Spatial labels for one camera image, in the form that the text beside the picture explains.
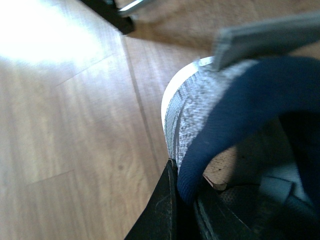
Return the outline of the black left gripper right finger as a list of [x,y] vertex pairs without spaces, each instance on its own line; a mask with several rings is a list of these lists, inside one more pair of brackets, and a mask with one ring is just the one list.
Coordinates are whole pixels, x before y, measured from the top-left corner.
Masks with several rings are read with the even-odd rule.
[[289,193],[281,201],[258,185],[217,191],[202,184],[194,203],[204,240],[318,240],[320,219],[314,209]]

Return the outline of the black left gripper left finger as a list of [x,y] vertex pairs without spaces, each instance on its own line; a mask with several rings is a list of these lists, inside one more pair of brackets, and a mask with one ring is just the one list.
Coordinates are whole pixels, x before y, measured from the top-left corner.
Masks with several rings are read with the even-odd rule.
[[169,159],[156,187],[126,240],[176,240],[177,166]]

